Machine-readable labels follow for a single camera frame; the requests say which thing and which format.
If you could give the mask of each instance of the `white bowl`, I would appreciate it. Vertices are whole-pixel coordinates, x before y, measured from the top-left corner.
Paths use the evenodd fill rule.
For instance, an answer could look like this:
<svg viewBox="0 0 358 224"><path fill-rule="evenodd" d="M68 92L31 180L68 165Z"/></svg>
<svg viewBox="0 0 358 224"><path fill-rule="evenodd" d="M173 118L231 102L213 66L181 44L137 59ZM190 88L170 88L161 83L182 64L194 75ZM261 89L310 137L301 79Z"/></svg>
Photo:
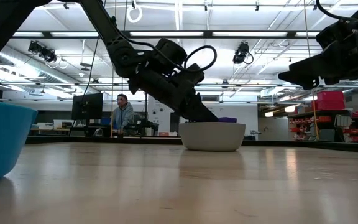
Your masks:
<svg viewBox="0 0 358 224"><path fill-rule="evenodd" d="M245 124L194 122L179 124L183 145L189 150L232 152L240 148Z"/></svg>

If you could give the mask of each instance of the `man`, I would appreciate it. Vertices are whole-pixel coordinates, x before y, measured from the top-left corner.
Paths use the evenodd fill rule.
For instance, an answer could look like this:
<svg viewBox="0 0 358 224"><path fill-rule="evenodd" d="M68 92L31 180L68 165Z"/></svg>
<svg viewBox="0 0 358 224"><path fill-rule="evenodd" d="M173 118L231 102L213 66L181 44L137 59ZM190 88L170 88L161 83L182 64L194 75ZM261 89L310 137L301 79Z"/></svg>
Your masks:
<svg viewBox="0 0 358 224"><path fill-rule="evenodd" d="M117 96L117 103L118 107L114 110L111 121L113 121L114 130L122 134L128 124L134 123L134 108L124 94Z"/></svg>

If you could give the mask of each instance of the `ceiling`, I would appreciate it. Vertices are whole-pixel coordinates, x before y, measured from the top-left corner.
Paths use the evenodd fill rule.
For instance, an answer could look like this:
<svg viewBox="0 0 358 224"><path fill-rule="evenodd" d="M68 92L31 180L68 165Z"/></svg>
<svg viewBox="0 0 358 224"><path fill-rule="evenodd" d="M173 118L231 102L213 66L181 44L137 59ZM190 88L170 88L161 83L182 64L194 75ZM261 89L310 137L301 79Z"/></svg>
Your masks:
<svg viewBox="0 0 358 224"><path fill-rule="evenodd" d="M259 0L259 10L255 10L255 0L137 0L142 9L139 22L129 22L126 17L131 1L107 0L106 10L110 16L116 16L120 30L306 30L304 0ZM323 6L333 13L351 16L358 10L358 0L322 0ZM309 31L323 30L336 20L326 17L319 10L313 10L313 1L306 0L306 18ZM32 12L21 25L19 31L94 31L94 27L78 4L69 4L65 9L59 1L39 7ZM132 11L135 19L138 11ZM28 52L31 40L11 39L8 46L24 55ZM67 68L55 68L59 72L79 82L87 82L89 72L82 72L81 62L92 63L95 39L86 39L83 49L82 39L38 39L38 41L56 50L69 65ZM157 44L158 39L141 39L141 41ZM212 68L205 71L206 83L273 83L289 84L278 79L277 74L288 70L289 64L308 58L310 54L320 53L321 47L310 39L172 39L190 53L202 45L212 45L218 51L218 59ZM248 41L254 55L252 65L235 67L232 62L234 51L241 41ZM212 53L206 49L190 62L197 62L201 67L209 64ZM35 56L35 60L43 63L43 59ZM92 78L111 83L112 64L104 44L99 41L96 58L92 70ZM115 82L121 79L115 75ZM95 90L107 90L106 87L93 87Z"/></svg>

